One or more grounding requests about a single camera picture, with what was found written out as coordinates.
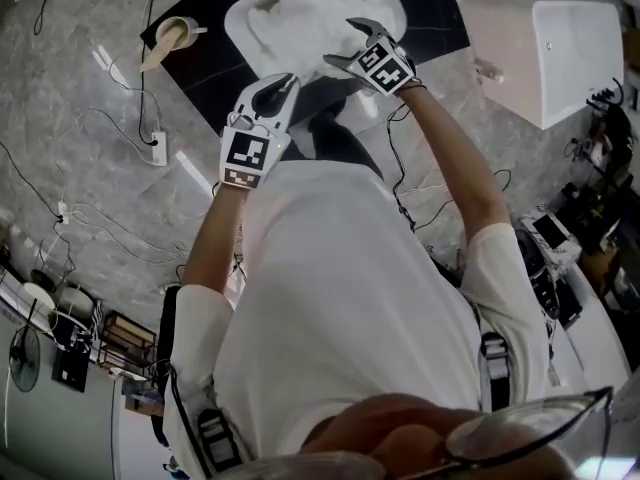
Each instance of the power strip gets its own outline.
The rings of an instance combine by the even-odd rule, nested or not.
[[[157,142],[155,146],[151,146],[153,163],[158,167],[164,167],[169,163],[167,155],[167,132],[155,131],[151,134],[151,139]]]

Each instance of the electrical outlet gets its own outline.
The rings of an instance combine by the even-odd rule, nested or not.
[[[69,224],[69,214],[67,213],[67,203],[58,201],[58,213],[62,215],[62,223]]]
[[[151,134],[151,138],[158,142],[155,146],[151,146],[153,163],[164,167],[169,161],[167,158],[167,132],[155,131]]]

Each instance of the cup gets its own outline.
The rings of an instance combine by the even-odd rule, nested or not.
[[[156,29],[156,43],[160,41],[160,38],[170,28],[176,25],[183,27],[186,34],[183,39],[176,43],[171,51],[188,48],[195,43],[196,39],[198,39],[198,34],[204,34],[208,30],[206,27],[198,27],[198,22],[193,18],[188,18],[186,16],[173,16],[171,18],[167,18],[158,25],[158,28]]]

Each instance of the white container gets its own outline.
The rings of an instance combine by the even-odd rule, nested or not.
[[[464,0],[487,97],[543,130],[623,83],[616,8],[572,0]]]

